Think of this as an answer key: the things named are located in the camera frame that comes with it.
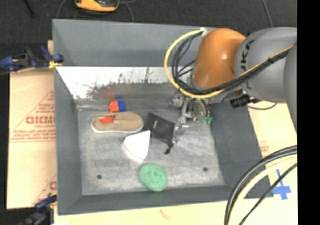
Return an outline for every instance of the green sponge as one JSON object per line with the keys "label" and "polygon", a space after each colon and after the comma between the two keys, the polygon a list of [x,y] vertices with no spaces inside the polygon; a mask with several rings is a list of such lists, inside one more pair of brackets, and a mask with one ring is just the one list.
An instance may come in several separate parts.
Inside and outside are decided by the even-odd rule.
{"label": "green sponge", "polygon": [[163,191],[168,184],[165,169],[157,163],[145,163],[141,166],[139,179],[147,189],[155,192]]}

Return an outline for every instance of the black carpet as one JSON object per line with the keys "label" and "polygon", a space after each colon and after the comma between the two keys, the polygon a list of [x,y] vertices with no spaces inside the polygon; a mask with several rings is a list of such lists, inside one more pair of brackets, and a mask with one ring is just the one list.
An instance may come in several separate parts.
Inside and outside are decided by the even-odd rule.
{"label": "black carpet", "polygon": [[[52,18],[63,0],[29,0],[37,18],[31,18],[23,0],[0,0],[0,57],[16,54],[25,43],[46,43],[52,39]],[[297,26],[297,0],[265,0],[274,27]],[[269,28],[262,0],[137,0],[129,5],[139,23],[228,27],[247,34]],[[59,18],[130,22],[125,5],[114,13],[92,17],[77,12],[66,0]],[[8,77],[0,77],[0,224],[15,224],[32,210],[6,210],[5,169],[8,154]]]}

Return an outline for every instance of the blue block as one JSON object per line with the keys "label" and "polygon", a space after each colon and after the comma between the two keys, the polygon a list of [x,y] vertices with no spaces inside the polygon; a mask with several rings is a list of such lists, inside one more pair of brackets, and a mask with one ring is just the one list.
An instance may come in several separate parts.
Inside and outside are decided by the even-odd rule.
{"label": "blue block", "polygon": [[118,100],[118,107],[119,107],[119,112],[125,111],[126,110],[126,105],[123,100]]}

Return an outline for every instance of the bin floor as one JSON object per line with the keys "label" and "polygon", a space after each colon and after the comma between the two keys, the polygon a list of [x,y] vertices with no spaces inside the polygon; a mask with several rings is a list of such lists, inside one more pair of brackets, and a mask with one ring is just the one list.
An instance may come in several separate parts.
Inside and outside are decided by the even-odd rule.
{"label": "bin floor", "polygon": [[[175,122],[178,109],[130,110],[143,118],[152,112]],[[122,133],[95,133],[91,119],[105,114],[90,106],[78,110],[78,132],[81,158],[82,194],[98,195],[119,192],[144,191],[138,179],[142,164],[157,163],[168,175],[167,188],[223,185],[214,139],[210,125],[189,121],[171,153],[165,154],[167,144],[150,139],[149,151],[142,163],[129,159],[122,150],[125,135]]]}

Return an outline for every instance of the blue cross mark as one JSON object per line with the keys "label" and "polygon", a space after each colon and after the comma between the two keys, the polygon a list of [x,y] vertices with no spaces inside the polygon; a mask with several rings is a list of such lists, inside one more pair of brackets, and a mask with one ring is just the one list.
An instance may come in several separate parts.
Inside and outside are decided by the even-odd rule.
{"label": "blue cross mark", "polygon": [[[278,177],[280,177],[280,171],[279,169],[276,170],[276,174],[278,175]],[[284,186],[284,183],[282,180],[280,180],[280,186],[277,186],[275,187],[273,190],[272,190],[272,193],[275,195],[275,194],[280,194],[280,197],[281,197],[281,200],[287,200],[288,199],[288,196],[287,194],[288,193],[291,193],[291,189],[289,186]]]}

